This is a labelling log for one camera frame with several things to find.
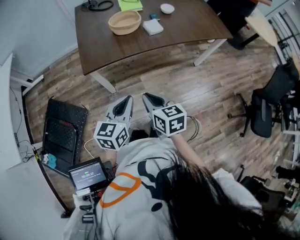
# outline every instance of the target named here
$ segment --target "monitor screen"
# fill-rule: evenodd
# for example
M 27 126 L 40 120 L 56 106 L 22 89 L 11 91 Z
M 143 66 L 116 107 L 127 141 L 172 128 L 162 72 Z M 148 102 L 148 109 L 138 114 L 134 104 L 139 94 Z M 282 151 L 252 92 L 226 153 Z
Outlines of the monitor screen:
M 77 190 L 90 187 L 96 183 L 106 180 L 106 176 L 100 163 L 93 163 L 71 172 L 73 182 Z

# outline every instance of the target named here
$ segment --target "chair base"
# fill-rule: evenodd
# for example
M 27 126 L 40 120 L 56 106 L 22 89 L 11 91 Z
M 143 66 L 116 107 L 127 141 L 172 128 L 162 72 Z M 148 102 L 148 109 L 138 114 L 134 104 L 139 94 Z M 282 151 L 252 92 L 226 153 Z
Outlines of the chair base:
M 239 96 L 240 101 L 243 104 L 243 107 L 245 109 L 245 113 L 244 114 L 239 114 L 239 115 L 234 115 L 232 116 L 230 113 L 227 115 L 228 119 L 234 119 L 234 118 L 246 118 L 246 123 L 245 123 L 245 127 L 244 127 L 244 131 L 242 133 L 240 133 L 240 137 L 244 137 L 246 134 L 246 131 L 248 129 L 249 123 L 250 123 L 250 119 L 251 119 L 251 105 L 247 105 L 245 99 L 243 98 L 243 96 L 238 93 L 237 96 Z

